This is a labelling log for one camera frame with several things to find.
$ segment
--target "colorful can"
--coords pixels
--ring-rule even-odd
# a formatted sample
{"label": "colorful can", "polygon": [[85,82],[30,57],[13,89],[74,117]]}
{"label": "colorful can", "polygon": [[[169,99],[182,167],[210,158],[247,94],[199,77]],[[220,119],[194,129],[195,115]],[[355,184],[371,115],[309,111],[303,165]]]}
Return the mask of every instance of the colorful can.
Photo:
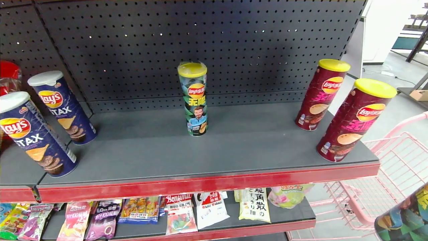
{"label": "colorful can", "polygon": [[314,78],[309,84],[302,107],[296,117],[295,122],[298,127],[304,130],[317,128],[350,68],[351,66],[344,61],[319,60]]}
{"label": "colorful can", "polygon": [[205,97],[207,66],[186,62],[181,63],[177,70],[184,93],[187,131],[191,136],[202,136],[208,128]]}
{"label": "colorful can", "polygon": [[97,132],[61,71],[40,73],[28,79],[28,84],[70,135],[74,144],[84,145],[95,139]]}
{"label": "colorful can", "polygon": [[428,240],[428,183],[377,217],[374,225],[381,241]]}
{"label": "colorful can", "polygon": [[357,79],[317,145],[317,152],[331,162],[340,162],[397,95],[389,84],[368,78]]}
{"label": "colorful can", "polygon": [[61,142],[27,92],[0,96],[0,127],[52,177],[73,171],[76,156]]}

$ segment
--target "red container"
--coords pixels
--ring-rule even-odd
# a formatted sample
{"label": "red container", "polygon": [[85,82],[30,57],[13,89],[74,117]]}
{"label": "red container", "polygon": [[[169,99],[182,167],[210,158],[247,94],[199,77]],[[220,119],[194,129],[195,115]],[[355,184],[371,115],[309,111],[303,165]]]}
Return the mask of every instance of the red container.
{"label": "red container", "polygon": [[394,87],[373,79],[360,78],[354,85],[316,147],[331,162],[343,160],[397,94]]}
{"label": "red container", "polygon": [[304,130],[317,128],[350,68],[348,63],[339,60],[322,59],[318,62],[318,68],[296,117],[298,127]]}

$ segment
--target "lay's logo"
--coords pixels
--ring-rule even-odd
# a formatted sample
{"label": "lay's logo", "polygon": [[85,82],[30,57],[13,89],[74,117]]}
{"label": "lay's logo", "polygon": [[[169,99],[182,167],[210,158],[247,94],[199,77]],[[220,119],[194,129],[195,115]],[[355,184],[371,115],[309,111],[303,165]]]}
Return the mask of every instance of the lay's logo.
{"label": "lay's logo", "polygon": [[0,120],[1,129],[14,139],[20,139],[31,131],[31,125],[24,118],[5,118]]}
{"label": "lay's logo", "polygon": [[58,91],[42,90],[39,92],[39,97],[49,108],[58,108],[62,105],[62,95]]}
{"label": "lay's logo", "polygon": [[325,93],[333,94],[339,89],[342,82],[343,82],[342,77],[333,77],[324,81],[321,88]]}
{"label": "lay's logo", "polygon": [[384,109],[384,104],[366,105],[358,110],[357,118],[362,122],[371,121],[378,117]]}
{"label": "lay's logo", "polygon": [[205,86],[201,83],[193,84],[187,89],[187,93],[194,99],[200,99],[205,93]]}

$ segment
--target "lay's chip can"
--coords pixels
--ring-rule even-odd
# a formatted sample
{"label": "lay's chip can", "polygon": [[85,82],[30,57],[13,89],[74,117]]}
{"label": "lay's chip can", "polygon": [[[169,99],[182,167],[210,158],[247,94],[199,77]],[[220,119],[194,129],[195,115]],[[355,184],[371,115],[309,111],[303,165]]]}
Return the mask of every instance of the lay's chip can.
{"label": "lay's chip can", "polygon": [[206,82],[207,66],[203,63],[181,63],[178,68],[185,102],[187,131],[191,136],[202,136],[208,128]]}
{"label": "lay's chip can", "polygon": [[61,71],[48,71],[28,79],[28,84],[56,117],[76,145],[91,142],[97,136],[82,106],[71,92]]}
{"label": "lay's chip can", "polygon": [[357,79],[327,128],[317,152],[331,162],[341,162],[377,120],[397,91],[389,84]]}
{"label": "lay's chip can", "polygon": [[0,127],[53,178],[67,175],[76,156],[43,119],[27,92],[0,96]]}
{"label": "lay's chip can", "polygon": [[351,66],[344,61],[319,60],[318,68],[296,117],[295,123],[298,127],[304,130],[317,128],[350,68]]}

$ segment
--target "white wall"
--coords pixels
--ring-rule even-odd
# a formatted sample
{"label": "white wall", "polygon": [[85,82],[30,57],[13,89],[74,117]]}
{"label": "white wall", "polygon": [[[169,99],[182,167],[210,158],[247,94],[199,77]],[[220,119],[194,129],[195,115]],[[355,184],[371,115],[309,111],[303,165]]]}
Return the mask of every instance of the white wall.
{"label": "white wall", "polygon": [[420,0],[370,0],[363,12],[364,63],[383,63]]}

